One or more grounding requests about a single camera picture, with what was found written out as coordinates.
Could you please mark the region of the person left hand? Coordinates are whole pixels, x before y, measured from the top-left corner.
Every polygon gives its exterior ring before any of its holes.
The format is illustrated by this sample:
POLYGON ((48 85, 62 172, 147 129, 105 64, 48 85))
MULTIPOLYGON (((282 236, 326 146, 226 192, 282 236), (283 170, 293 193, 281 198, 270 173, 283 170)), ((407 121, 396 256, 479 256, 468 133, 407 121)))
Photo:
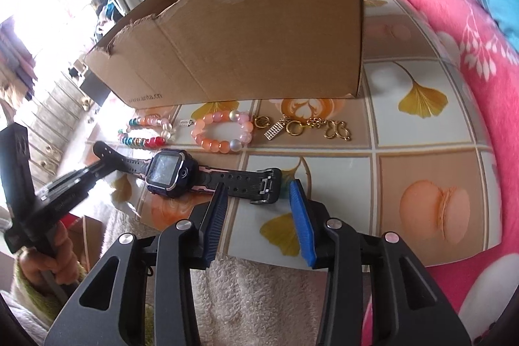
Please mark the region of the person left hand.
POLYGON ((44 291, 48 284, 42 274, 51 271, 57 284, 72 284, 78 281, 78 259, 73 251, 73 243, 67 228, 59 221, 54 234, 55 257, 42 254, 35 248, 21 253, 18 263, 26 279, 35 288, 44 291))

